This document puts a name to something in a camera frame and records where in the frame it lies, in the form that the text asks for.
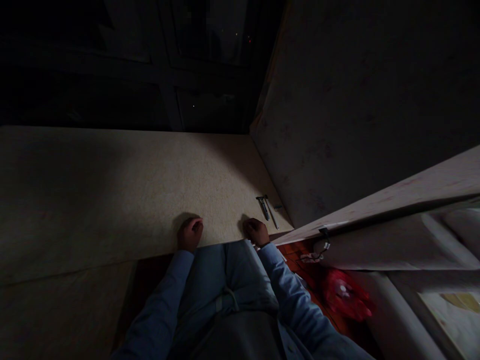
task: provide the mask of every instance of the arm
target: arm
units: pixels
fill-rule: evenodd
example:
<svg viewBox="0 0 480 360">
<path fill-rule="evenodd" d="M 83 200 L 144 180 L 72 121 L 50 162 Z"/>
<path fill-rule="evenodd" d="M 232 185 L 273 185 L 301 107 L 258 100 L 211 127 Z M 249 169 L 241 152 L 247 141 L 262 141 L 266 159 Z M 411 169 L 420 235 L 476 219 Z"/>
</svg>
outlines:
<svg viewBox="0 0 480 360">
<path fill-rule="evenodd" d="M 133 321 L 125 343 L 112 360 L 166 359 L 177 327 L 177 313 L 194 260 L 193 252 L 202 236 L 202 219 L 189 219 L 178 231 L 178 251 L 164 278 Z"/>
<path fill-rule="evenodd" d="M 309 292 L 285 264 L 277 247 L 270 243 L 266 226 L 256 221 L 261 225 L 251 223 L 245 232 L 260 247 L 257 254 L 278 300 L 280 320 L 315 358 L 372 359 L 357 344 L 339 334 L 320 308 L 311 302 Z"/>
</svg>

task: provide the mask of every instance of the red object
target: red object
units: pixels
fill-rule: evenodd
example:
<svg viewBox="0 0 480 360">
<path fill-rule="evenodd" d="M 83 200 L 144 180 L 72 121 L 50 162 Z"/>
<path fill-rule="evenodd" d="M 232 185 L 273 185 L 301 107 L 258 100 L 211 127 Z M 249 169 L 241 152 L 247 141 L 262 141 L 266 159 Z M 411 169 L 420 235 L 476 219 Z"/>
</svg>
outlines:
<svg viewBox="0 0 480 360">
<path fill-rule="evenodd" d="M 323 284 L 323 295 L 333 312 L 364 321 L 375 311 L 375 304 L 368 292 L 338 269 L 329 269 Z"/>
</svg>

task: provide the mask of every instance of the light blue pants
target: light blue pants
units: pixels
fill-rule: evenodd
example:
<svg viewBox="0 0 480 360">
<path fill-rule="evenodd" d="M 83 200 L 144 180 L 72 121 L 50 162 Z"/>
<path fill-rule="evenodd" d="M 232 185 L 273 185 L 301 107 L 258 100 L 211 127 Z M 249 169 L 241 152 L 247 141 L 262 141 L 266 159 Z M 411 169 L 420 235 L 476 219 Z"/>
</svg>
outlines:
<svg viewBox="0 0 480 360">
<path fill-rule="evenodd" d="M 216 317 L 235 311 L 265 311 L 279 304 L 270 279 L 248 240 L 202 247 L 186 281 L 169 358 L 188 358 Z"/>
</svg>

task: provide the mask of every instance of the blue shirt sleeve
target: blue shirt sleeve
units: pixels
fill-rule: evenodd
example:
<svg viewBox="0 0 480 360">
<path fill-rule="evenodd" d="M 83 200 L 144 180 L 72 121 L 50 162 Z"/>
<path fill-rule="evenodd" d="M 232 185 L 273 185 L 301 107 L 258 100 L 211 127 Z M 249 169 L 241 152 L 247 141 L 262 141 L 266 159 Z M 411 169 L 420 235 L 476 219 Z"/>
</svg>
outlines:
<svg viewBox="0 0 480 360">
<path fill-rule="evenodd" d="M 167 358 L 193 261 L 194 255 L 185 250 L 173 255 L 164 278 L 131 324 L 124 344 L 112 355 L 112 360 Z"/>
<path fill-rule="evenodd" d="M 278 300 L 280 320 L 293 330 L 314 359 L 373 359 L 334 329 L 322 310 L 311 302 L 309 292 L 290 271 L 274 244 L 261 248 L 258 256 Z"/>
</svg>

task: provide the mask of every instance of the leg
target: leg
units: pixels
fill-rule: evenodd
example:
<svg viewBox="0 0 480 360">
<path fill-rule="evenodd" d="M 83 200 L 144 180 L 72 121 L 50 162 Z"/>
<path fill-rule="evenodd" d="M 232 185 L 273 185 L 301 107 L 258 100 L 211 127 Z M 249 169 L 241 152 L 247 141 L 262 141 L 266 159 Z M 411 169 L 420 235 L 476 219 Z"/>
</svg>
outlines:
<svg viewBox="0 0 480 360">
<path fill-rule="evenodd" d="M 221 244 L 201 247 L 185 284 L 178 318 L 195 313 L 214 301 L 226 285 L 225 250 Z"/>
<path fill-rule="evenodd" d="M 235 294 L 240 310 L 276 312 L 278 301 L 270 279 L 248 240 L 225 244 L 226 285 Z"/>
<path fill-rule="evenodd" d="M 174 357 L 188 354 L 202 339 L 216 315 L 216 298 L 225 286 L 223 246 L 198 248 L 178 309 L 178 324 L 170 350 Z"/>
</svg>

